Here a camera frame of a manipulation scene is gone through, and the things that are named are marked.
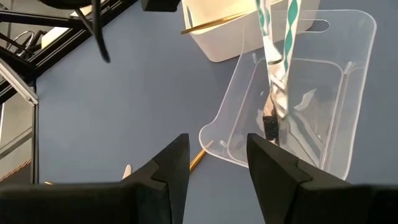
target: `clear plastic tray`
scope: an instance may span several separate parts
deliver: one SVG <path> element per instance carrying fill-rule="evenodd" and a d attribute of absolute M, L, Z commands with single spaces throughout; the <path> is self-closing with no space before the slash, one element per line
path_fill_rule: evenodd
<path fill-rule="evenodd" d="M 314 14 L 312 31 L 301 30 Z M 273 12 L 274 30 L 284 30 L 285 15 Z M 317 30 L 317 24 L 324 27 Z M 200 130 L 199 141 L 207 153 L 247 167 L 247 134 L 264 136 L 262 109 L 269 84 L 264 51 L 246 52 L 253 32 L 242 30 L 242 54 L 220 110 Z M 375 32 L 375 20 L 356 10 L 302 11 L 298 21 L 280 146 L 341 179 L 351 163 Z"/>

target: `blue tabletop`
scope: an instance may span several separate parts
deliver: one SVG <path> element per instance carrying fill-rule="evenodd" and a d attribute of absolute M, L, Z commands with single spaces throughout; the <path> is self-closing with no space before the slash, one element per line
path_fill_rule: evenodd
<path fill-rule="evenodd" d="M 359 9 L 377 22 L 348 180 L 398 184 L 398 102 L 389 95 L 398 3 L 334 0 L 320 9 Z M 126 164 L 138 169 L 180 133 L 190 134 L 191 159 L 199 153 L 199 130 L 216 116 L 237 59 L 209 62 L 183 28 L 180 11 L 135 4 L 104 28 L 111 64 L 91 38 L 37 80 L 40 182 L 118 181 Z M 190 176 L 184 222 L 248 220 L 264 223 L 249 171 L 205 156 Z"/>

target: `black metal frame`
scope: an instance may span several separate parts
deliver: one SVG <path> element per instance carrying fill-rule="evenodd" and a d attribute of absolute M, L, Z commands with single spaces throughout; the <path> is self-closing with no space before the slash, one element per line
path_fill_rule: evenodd
<path fill-rule="evenodd" d="M 101 7 L 102 25 L 105 26 L 135 2 L 137 2 L 137 0 L 106 0 Z M 77 17 L 62 18 L 21 12 L 0 11 L 0 22 L 70 28 L 46 46 L 46 48 L 28 60 L 20 58 L 16 54 L 0 47 L 0 57 L 16 71 L 26 83 L 33 84 L 34 88 L 35 81 L 41 74 L 91 36 L 84 23 Z M 16 94 L 15 89 L 13 89 L 7 81 L 3 80 L 0 82 L 0 103 L 4 103 L 14 94 Z M 39 107 L 35 106 L 33 114 L 34 133 L 32 138 L 33 150 L 31 163 L 32 184 L 39 183 L 38 115 Z"/>

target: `white plastic bin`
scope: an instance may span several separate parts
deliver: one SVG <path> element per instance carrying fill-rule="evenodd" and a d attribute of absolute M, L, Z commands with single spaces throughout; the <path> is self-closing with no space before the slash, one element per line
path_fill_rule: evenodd
<path fill-rule="evenodd" d="M 303 0 L 301 9 L 317 10 L 319 2 L 320 0 Z M 222 62 L 240 55 L 242 50 L 241 28 L 243 24 L 247 24 L 247 35 L 250 32 L 253 37 L 257 37 L 251 41 L 251 50 L 262 47 L 255 0 L 182 0 L 182 7 L 186 29 L 233 14 L 250 12 L 246 16 L 225 24 L 190 33 L 212 62 Z M 286 9 L 287 0 L 273 0 L 273 11 Z M 302 22 L 303 30 L 311 27 L 311 21 L 314 17 L 315 15 L 310 16 L 309 21 Z M 282 29 L 279 29 L 278 33 L 274 31 L 274 41 L 282 40 L 284 32 L 285 30 Z"/>
<path fill-rule="evenodd" d="M 285 13 L 274 13 L 274 21 L 281 25 Z M 355 10 L 315 14 L 315 21 L 329 27 L 296 36 L 288 83 L 289 115 L 280 124 L 280 146 L 345 179 L 376 22 L 369 14 Z M 301 12 L 298 27 L 313 15 L 313 11 Z M 209 154 L 247 167 L 247 134 L 264 136 L 262 109 L 269 84 L 264 51 L 247 50 L 251 40 L 243 39 L 242 55 L 220 110 L 201 129 L 199 140 Z"/>

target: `transparent plastic container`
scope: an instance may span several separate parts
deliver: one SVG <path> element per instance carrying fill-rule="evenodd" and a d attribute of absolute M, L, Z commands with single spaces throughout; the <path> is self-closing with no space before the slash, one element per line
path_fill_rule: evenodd
<path fill-rule="evenodd" d="M 284 29 L 286 12 L 272 12 Z M 314 18 L 310 30 L 301 24 Z M 207 153 L 247 167 L 248 133 L 264 137 L 262 110 L 269 93 L 264 50 L 243 50 L 216 118 L 199 133 Z M 289 115 L 280 124 L 280 146 L 341 179 L 348 175 L 376 22 L 356 10 L 302 11 L 290 68 Z"/>

